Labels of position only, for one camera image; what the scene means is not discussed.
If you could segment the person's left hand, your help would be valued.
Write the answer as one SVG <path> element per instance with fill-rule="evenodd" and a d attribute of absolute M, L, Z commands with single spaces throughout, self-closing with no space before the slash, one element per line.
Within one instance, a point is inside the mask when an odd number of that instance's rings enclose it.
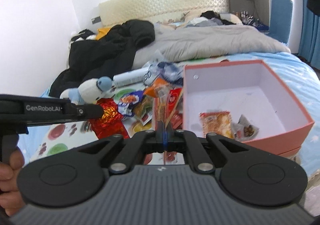
<path fill-rule="evenodd" d="M 1 207 L 8 216 L 15 215 L 25 203 L 17 187 L 17 176 L 24 166 L 24 157 L 17 148 L 9 158 L 9 164 L 1 163 Z"/>

